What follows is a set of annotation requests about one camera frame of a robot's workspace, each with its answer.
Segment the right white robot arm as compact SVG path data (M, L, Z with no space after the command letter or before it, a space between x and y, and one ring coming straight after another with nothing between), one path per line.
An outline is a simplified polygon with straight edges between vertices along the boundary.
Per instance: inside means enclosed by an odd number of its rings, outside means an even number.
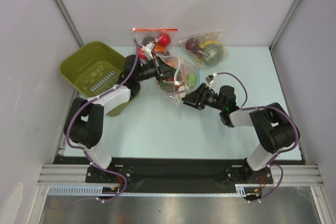
M253 127L259 144L243 161L240 175L229 180L254 183L276 157L298 145L300 132L279 103L254 108L240 108L236 103L235 89L222 86L215 93L202 83L182 99L185 105L202 110L206 106L219 111L221 122L227 127Z

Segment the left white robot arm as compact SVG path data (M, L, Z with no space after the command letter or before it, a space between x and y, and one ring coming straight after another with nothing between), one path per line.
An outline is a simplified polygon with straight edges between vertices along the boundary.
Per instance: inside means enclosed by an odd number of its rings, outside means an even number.
M82 150L92 165L98 168L97 176L104 182L115 178L112 157L104 150L101 137L106 114L133 100L140 92L142 81L154 78L179 83L182 59L174 56L155 56L142 64L138 55L125 58L118 82L109 90L94 97L73 100L68 113L64 135L68 146Z

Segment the polka dot strawberry bag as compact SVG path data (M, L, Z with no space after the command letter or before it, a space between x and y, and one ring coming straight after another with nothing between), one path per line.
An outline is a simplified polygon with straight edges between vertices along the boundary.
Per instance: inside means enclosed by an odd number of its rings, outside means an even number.
M176 105L180 105L182 99L187 95L190 86L187 84L188 67L186 61L175 56L164 56L161 58L166 64L176 67L182 65L183 81L158 81L159 90L174 101Z

